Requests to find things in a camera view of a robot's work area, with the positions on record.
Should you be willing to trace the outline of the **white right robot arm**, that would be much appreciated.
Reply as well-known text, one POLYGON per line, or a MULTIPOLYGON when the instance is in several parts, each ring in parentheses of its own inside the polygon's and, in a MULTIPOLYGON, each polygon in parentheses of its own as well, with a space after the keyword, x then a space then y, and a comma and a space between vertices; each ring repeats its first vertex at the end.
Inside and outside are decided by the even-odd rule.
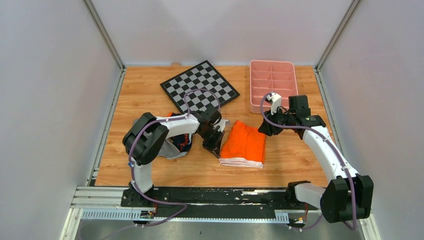
POLYGON ((276 92, 266 93, 260 101, 263 122, 260 133, 269 137, 283 130, 294 131, 312 150, 328 181, 318 187, 310 181, 295 181, 287 185, 286 204, 298 209, 303 204, 321 211, 328 223, 344 223, 355 230, 360 219, 370 216, 374 182, 360 174, 343 156, 332 140, 321 116, 313 115, 306 95, 288 98, 289 107, 281 105, 276 92))

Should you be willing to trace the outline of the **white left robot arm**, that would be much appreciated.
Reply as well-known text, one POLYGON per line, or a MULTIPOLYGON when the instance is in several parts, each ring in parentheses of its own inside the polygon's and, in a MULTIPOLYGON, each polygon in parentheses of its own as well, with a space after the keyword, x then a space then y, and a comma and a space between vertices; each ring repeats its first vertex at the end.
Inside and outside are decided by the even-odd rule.
POLYGON ((180 135, 197 134, 203 139, 202 147, 219 158, 225 127, 229 123, 214 107, 168 117, 144 113, 122 140, 128 155, 131 180, 129 188, 123 192, 121 206, 147 207, 151 203, 174 205, 173 202, 155 199, 151 191, 154 187, 153 160, 159 155, 165 141, 180 135))

